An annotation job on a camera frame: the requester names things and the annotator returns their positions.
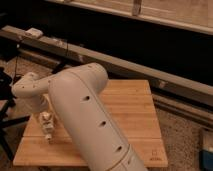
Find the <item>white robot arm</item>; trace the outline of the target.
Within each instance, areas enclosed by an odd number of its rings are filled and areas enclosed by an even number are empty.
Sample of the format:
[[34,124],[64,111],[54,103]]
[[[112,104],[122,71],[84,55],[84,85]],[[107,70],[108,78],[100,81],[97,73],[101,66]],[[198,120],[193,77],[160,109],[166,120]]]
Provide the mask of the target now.
[[108,82],[105,68],[89,63],[39,78],[29,72],[12,86],[18,98],[46,108],[44,94],[91,171],[148,171],[99,98]]

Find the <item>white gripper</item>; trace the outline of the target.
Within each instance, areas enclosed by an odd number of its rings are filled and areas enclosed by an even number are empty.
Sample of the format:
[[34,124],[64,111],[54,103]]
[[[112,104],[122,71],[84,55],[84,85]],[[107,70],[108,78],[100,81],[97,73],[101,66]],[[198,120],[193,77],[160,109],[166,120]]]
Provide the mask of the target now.
[[44,95],[38,95],[33,98],[32,108],[34,113],[41,113],[49,109],[49,102]]

